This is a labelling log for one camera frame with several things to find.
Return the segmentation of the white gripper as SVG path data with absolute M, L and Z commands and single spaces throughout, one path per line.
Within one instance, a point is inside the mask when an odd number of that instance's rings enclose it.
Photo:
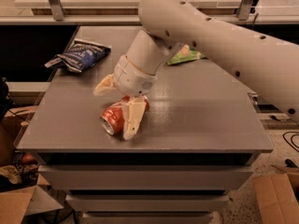
M 95 96 L 102 96 L 117 88 L 123 94 L 130 96 L 129 101 L 121 106 L 125 140 L 130 140 L 136 135 L 146 108 L 146 102 L 140 95 L 149 93 L 156 80 L 156 76 L 140 71 L 122 55 L 113 74 L 105 76 L 95 87 L 93 91 Z

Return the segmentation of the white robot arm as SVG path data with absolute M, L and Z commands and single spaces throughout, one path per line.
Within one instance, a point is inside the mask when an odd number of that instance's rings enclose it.
M 187 0 L 140 0 L 143 26 L 95 95 L 119 90 L 123 138 L 136 135 L 145 112 L 143 96 L 157 80 L 159 67 L 188 45 L 256 91 L 291 119 L 299 121 L 299 46 L 270 35 L 210 18 Z

